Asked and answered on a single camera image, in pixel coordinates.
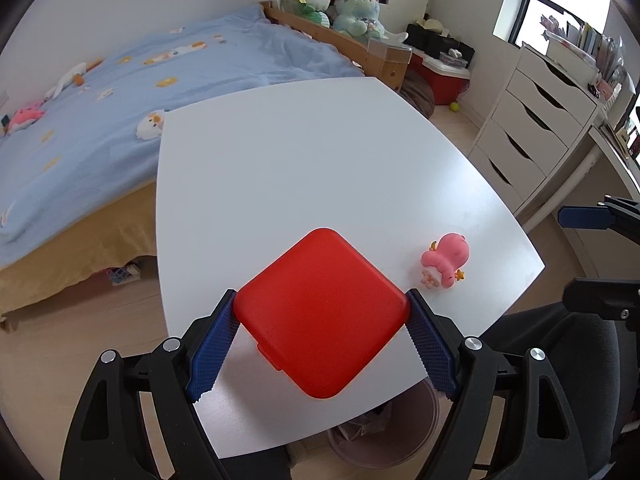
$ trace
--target blue gripper pad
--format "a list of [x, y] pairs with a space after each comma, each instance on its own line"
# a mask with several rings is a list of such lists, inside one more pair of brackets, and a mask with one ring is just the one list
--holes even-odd
[[449, 399], [457, 397], [460, 386], [456, 381], [456, 365], [447, 345], [423, 308], [410, 294], [407, 295], [411, 310], [406, 328], [418, 351], [431, 384]]
[[186, 388], [191, 402], [199, 400], [202, 394], [213, 388], [238, 332], [240, 322], [234, 315], [234, 296], [232, 294], [222, 307], [216, 308], [219, 313], [191, 358], [191, 374]]
[[604, 206], [565, 206], [558, 211], [558, 223], [574, 229], [609, 229], [616, 218]]

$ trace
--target metal screw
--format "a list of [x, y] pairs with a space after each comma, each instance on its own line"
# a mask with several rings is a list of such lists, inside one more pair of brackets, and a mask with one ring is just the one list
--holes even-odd
[[171, 339], [167, 339], [164, 343], [162, 343], [162, 348], [167, 352], [173, 352], [180, 348], [180, 340], [172, 337]]
[[116, 358], [116, 352], [114, 352], [113, 350], [107, 350], [106, 352], [102, 352], [102, 355], [100, 356], [100, 361], [107, 364], [113, 361], [115, 358]]
[[532, 348], [529, 353], [536, 361], [543, 361], [545, 358], [545, 353], [540, 348]]
[[465, 346], [470, 350], [479, 350], [482, 348], [482, 341], [477, 337], [468, 337], [465, 339]]

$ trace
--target red storage box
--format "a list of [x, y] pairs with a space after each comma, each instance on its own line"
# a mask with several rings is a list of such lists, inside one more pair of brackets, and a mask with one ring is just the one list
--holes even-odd
[[234, 313], [276, 370], [327, 399], [398, 332], [409, 304], [338, 233], [316, 229], [238, 291]]
[[450, 105], [454, 102], [471, 79], [466, 68], [456, 68], [414, 50], [409, 68], [422, 76], [431, 89], [437, 105]]

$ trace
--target drawer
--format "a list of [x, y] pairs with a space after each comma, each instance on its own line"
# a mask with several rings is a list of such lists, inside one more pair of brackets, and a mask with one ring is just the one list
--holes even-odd
[[524, 199], [545, 179], [545, 174], [522, 147], [491, 120], [482, 132], [478, 146]]
[[509, 211], [513, 213], [522, 205], [524, 200], [520, 198], [505, 176], [500, 174], [497, 166], [489, 160], [489, 157], [478, 146], [471, 150], [469, 161], [484, 176], [489, 185], [494, 188], [494, 191], [509, 208]]
[[531, 79], [516, 70], [507, 90], [529, 109], [527, 114], [531, 119], [553, 131], [567, 146], [572, 145], [582, 126], [558, 103], [550, 101], [550, 96], [545, 96]]
[[567, 151], [562, 140], [548, 128], [540, 126], [509, 92], [502, 96], [492, 120], [509, 134], [545, 175], [551, 173]]
[[525, 49], [517, 69], [551, 94], [582, 126], [587, 124], [596, 104], [559, 68]]

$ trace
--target drawer handle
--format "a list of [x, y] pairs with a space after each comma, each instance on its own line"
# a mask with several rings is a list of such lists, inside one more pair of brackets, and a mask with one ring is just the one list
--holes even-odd
[[551, 63], [549, 63], [546, 59], [543, 59], [542, 61], [545, 62], [546, 67], [549, 69], [549, 72], [551, 72], [554, 76], [556, 76], [565, 85], [574, 86], [574, 87], [578, 88], [577, 85], [573, 81], [571, 81], [567, 76], [565, 76], [562, 72], [560, 72], [555, 66], [553, 66]]
[[531, 160], [531, 157], [530, 157], [529, 155], [527, 155], [527, 152], [525, 152], [525, 151], [520, 147], [520, 145], [519, 145], [515, 140], [513, 140], [513, 138], [512, 138], [509, 134], [506, 134], [506, 135], [507, 135], [507, 139], [509, 139], [509, 142], [510, 142], [510, 143], [511, 143], [511, 145], [512, 145], [516, 150], [517, 150], [517, 152], [518, 152], [520, 155], [522, 155], [524, 158], [528, 158], [529, 160]]
[[508, 184], [508, 186], [510, 186], [510, 185], [511, 185], [511, 182], [509, 182], [509, 181], [507, 180], [507, 178], [502, 174], [502, 172], [501, 172], [498, 168], [496, 168], [496, 167], [495, 167], [495, 164], [491, 162], [491, 159], [489, 160], [489, 164], [491, 165], [491, 167], [492, 167], [492, 168], [494, 168], [495, 173], [497, 173], [497, 174], [498, 174], [498, 176], [499, 176], [501, 179], [503, 179], [503, 180], [504, 180], [504, 183], [505, 183], [505, 184]]
[[524, 104], [524, 103], [521, 103], [521, 104], [522, 104], [522, 106], [524, 106], [524, 111], [526, 111], [527, 115], [529, 117], [531, 117], [534, 121], [536, 121], [536, 123], [538, 124], [538, 126], [540, 126], [540, 128], [544, 128], [545, 130], [551, 131], [551, 128], [549, 128], [545, 124], [545, 121], [540, 119], [535, 113], [533, 113], [531, 110], [529, 110], [529, 107], [527, 107], [526, 104]]
[[549, 101], [556, 108], [560, 108], [561, 110], [564, 110], [564, 107], [558, 101], [556, 101], [549, 92], [547, 92], [544, 88], [541, 88], [540, 86], [538, 86], [537, 83], [534, 83], [534, 85], [536, 85], [536, 89], [538, 90], [538, 93], [542, 95], [543, 98]]

